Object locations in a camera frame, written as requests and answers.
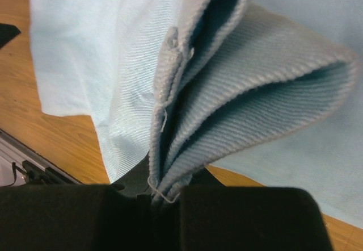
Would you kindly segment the light blue trousers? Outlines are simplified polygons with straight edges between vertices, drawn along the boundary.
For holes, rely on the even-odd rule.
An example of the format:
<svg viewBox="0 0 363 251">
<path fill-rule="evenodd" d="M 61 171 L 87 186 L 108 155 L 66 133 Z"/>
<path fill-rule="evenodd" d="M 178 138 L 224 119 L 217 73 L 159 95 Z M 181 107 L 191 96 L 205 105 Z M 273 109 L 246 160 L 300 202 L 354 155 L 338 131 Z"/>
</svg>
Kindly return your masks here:
<svg viewBox="0 0 363 251">
<path fill-rule="evenodd" d="M 108 178 L 143 158 L 151 206 L 233 153 L 334 112 L 354 53 L 252 0 L 30 0 L 41 109 L 88 115 Z"/>
</svg>

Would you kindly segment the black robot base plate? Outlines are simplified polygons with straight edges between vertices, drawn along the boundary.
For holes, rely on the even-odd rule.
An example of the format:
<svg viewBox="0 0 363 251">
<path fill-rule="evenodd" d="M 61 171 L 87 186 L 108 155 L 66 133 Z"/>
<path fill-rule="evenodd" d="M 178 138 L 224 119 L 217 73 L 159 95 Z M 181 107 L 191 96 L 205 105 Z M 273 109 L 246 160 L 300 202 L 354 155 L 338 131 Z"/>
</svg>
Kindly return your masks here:
<svg viewBox="0 0 363 251">
<path fill-rule="evenodd" d="M 21 34 L 18 27 L 12 24 L 0 24 L 0 48 L 3 48 L 11 40 Z"/>
</svg>

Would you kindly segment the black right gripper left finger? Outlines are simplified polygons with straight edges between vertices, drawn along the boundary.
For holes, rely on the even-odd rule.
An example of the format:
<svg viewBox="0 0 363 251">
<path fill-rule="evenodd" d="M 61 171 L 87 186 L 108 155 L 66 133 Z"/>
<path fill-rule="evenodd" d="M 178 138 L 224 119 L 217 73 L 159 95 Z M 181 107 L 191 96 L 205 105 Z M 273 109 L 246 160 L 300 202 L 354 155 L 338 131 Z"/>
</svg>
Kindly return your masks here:
<svg viewBox="0 0 363 251">
<path fill-rule="evenodd" d="M 147 160 L 110 185 L 1 187 L 2 250 L 154 250 Z"/>
</svg>

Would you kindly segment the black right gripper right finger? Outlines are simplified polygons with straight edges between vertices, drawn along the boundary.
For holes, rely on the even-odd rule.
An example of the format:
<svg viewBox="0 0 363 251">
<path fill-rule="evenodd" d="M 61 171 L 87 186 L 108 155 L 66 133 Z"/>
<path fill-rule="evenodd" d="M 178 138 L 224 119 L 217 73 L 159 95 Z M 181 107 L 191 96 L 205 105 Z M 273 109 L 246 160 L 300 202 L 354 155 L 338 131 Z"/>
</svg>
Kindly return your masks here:
<svg viewBox="0 0 363 251">
<path fill-rule="evenodd" d="M 226 187 L 210 172 L 182 189 L 167 250 L 332 250 L 313 197 L 291 187 Z"/>
</svg>

